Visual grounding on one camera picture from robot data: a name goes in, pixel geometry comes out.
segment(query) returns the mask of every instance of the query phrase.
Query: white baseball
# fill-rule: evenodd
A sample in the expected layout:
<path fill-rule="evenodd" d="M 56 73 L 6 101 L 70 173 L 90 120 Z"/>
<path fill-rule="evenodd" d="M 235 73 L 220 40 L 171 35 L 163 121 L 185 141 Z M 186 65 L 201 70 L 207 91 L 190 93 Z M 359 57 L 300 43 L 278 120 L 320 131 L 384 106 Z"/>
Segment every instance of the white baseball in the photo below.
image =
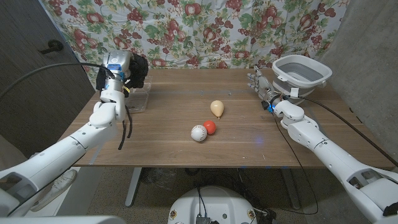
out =
<path fill-rule="evenodd" d="M 207 137 L 207 130 L 203 125 L 196 125 L 192 128 L 191 137 L 195 141 L 203 141 Z"/>

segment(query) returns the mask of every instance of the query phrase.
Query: floral curtain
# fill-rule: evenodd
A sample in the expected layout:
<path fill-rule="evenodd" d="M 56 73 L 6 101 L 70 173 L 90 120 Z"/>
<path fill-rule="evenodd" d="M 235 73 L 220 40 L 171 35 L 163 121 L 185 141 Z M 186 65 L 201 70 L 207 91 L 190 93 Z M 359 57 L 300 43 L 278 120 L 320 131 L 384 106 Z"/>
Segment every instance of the floral curtain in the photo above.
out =
<path fill-rule="evenodd" d="M 271 67 L 317 58 L 349 0 L 42 0 L 81 62 L 123 49 L 151 68 Z M 96 71 L 85 68 L 95 84 Z"/>

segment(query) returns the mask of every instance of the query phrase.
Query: table leg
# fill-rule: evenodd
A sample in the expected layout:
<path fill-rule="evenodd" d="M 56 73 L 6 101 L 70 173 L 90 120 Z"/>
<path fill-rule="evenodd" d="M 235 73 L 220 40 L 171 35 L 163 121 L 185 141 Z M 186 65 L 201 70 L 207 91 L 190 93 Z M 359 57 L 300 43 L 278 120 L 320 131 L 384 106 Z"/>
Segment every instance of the table leg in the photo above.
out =
<path fill-rule="evenodd" d="M 289 194 L 292 208 L 298 210 L 300 209 L 300 200 L 297 194 L 296 186 L 294 184 L 292 171 L 290 169 L 281 169 L 281 172 L 285 180 L 285 186 L 287 189 L 287 193 Z"/>
<path fill-rule="evenodd" d="M 132 172 L 129 191 L 127 192 L 126 202 L 124 203 L 127 207 L 130 207 L 134 201 L 134 196 L 137 191 L 137 184 L 139 176 L 141 175 L 141 170 L 141 167 L 135 167 Z"/>

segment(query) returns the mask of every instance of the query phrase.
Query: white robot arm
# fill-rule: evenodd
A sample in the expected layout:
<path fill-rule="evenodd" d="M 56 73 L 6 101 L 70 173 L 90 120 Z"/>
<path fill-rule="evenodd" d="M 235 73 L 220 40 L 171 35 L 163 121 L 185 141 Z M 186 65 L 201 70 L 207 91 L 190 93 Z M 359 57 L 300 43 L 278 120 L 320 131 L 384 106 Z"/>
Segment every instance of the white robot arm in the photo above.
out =
<path fill-rule="evenodd" d="M 271 113 L 282 118 L 280 123 L 288 130 L 289 136 L 322 161 L 369 221 L 376 223 L 391 220 L 391 217 L 385 217 L 383 213 L 387 207 L 398 202 L 398 174 L 357 161 L 322 134 L 319 125 L 305 116 L 301 107 L 287 100 L 281 101 L 261 72 L 256 73 L 248 74 L 248 78 L 252 80 L 248 85 L 267 102 Z M 398 222 L 398 215 L 395 213 L 394 216 L 395 219 L 388 223 Z"/>
<path fill-rule="evenodd" d="M 114 78 L 106 79 L 100 97 L 104 103 L 95 104 L 88 123 L 33 158 L 0 172 L 0 217 L 25 215 L 35 202 L 37 192 L 88 150 L 115 137 L 116 122 L 124 120 L 126 115 L 123 79 L 130 75 L 132 57 L 132 53 L 122 50 L 104 56 L 103 65 L 112 71 Z"/>

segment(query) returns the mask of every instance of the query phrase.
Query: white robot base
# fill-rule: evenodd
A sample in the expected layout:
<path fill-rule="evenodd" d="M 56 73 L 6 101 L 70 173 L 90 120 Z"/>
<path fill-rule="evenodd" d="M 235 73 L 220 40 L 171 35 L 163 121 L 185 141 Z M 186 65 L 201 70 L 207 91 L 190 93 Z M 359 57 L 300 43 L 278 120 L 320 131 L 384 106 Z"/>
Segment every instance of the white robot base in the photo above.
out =
<path fill-rule="evenodd" d="M 192 189 L 177 199 L 170 209 L 167 223 L 195 224 L 200 220 L 200 223 L 208 224 L 257 224 L 253 207 L 240 194 L 225 187 L 206 186 L 200 188 L 200 195 L 203 202 L 199 201 L 198 189 Z"/>

